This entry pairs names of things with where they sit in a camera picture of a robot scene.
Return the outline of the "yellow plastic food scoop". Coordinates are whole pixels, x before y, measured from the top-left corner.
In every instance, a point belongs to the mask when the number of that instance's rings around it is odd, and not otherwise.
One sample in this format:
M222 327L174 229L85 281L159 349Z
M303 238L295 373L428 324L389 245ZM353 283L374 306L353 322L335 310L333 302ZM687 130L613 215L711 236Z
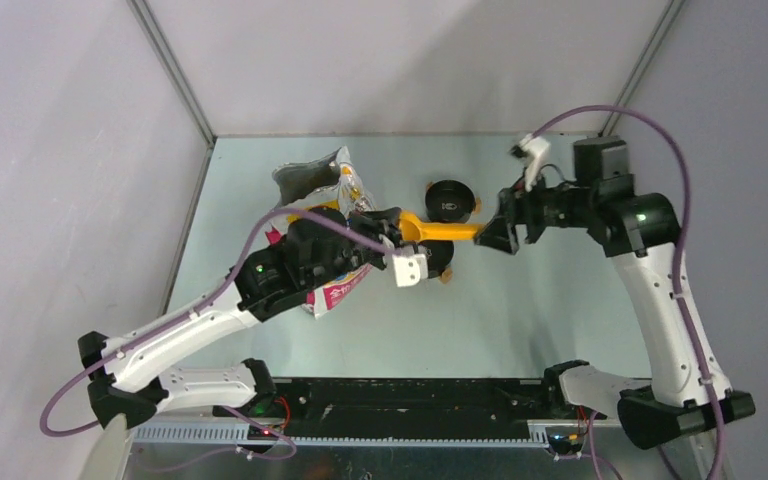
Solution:
M472 241L484 228L475 223L424 222L409 211L402 211L396 222L405 242Z

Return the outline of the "cat food bag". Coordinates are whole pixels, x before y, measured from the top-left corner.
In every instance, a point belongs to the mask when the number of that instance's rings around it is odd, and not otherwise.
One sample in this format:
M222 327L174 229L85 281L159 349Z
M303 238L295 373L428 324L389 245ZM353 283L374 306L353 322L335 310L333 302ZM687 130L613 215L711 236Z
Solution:
M279 208L311 210L327 207L345 217L353 211L372 211L376 208L374 198L363 185L346 146L318 160L282 165L273 171L272 179L279 189ZM370 265L364 265L313 290L307 295L302 309L315 318L326 315L357 287L371 269Z

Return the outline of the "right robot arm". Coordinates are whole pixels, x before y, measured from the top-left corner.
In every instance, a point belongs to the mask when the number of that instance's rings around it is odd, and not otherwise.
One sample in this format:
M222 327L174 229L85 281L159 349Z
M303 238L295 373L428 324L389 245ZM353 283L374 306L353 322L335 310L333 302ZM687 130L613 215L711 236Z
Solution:
M662 194L634 189L627 144L617 136L576 141L574 177L501 190L477 245L514 254L550 228L581 228L613 264L632 303L651 377L603 372L583 360L548 367L545 411L566 418L579 407L615 418L631 443L650 450L675 439L752 416L752 396L735 390L716 364L699 321L686 268L678 258L681 228Z

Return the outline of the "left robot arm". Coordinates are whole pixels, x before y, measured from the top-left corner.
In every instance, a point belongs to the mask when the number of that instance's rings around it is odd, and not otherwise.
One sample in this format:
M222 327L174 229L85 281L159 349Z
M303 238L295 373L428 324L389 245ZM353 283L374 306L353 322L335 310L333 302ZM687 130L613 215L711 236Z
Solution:
M379 269L403 243L401 211L291 210L295 221L274 244L240 259L214 291L122 337L90 332L78 341L91 409L107 426L133 428L155 415L198 407L242 407L264 416L276 389L262 360L233 368L186 370L179 362L233 333L302 305L310 292L365 265Z

